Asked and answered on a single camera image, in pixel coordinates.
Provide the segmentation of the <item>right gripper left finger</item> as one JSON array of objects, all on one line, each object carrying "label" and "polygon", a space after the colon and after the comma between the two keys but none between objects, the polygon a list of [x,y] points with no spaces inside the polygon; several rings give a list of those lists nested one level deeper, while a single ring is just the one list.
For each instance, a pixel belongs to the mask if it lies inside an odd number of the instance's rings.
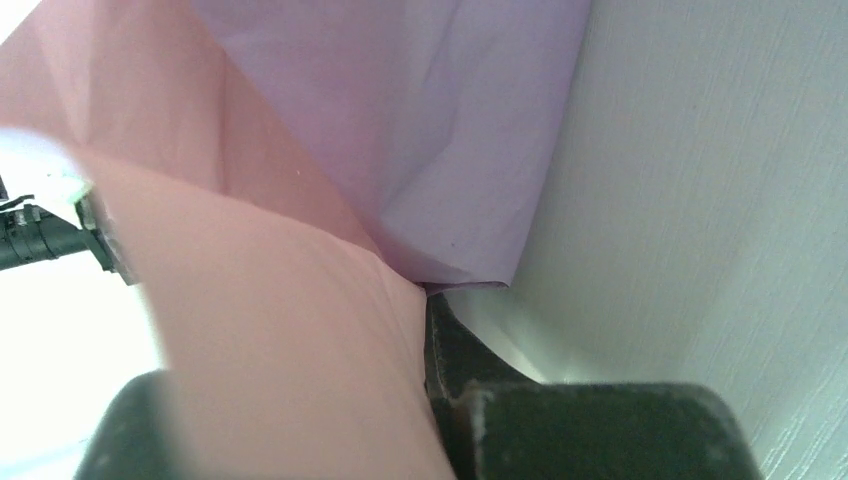
[{"label": "right gripper left finger", "polygon": [[131,379],[112,399],[87,443],[76,479],[184,479],[164,429],[159,394],[165,372]]}]

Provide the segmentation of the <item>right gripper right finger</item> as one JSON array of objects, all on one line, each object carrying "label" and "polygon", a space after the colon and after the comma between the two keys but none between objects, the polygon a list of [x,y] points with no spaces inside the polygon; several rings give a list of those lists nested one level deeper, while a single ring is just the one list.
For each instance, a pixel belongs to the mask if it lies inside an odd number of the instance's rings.
[{"label": "right gripper right finger", "polygon": [[536,382],[426,305],[426,390],[460,479],[757,479],[728,406],[686,383]]}]

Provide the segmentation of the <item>pink wrapping paper sheet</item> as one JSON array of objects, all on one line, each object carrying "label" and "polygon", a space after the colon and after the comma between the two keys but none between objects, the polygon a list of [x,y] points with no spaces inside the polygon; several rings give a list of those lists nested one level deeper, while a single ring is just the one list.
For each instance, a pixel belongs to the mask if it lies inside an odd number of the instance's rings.
[{"label": "pink wrapping paper sheet", "polygon": [[508,283],[586,1],[42,1],[1,125],[92,184],[184,479],[451,479],[428,283]]}]

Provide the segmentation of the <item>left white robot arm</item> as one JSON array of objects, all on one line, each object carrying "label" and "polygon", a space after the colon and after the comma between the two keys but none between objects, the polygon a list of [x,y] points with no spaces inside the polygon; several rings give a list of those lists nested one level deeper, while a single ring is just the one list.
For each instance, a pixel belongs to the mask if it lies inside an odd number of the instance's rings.
[{"label": "left white robot arm", "polygon": [[58,142],[31,131],[1,129],[1,268],[89,252],[125,284],[138,278],[121,252],[94,184]]}]

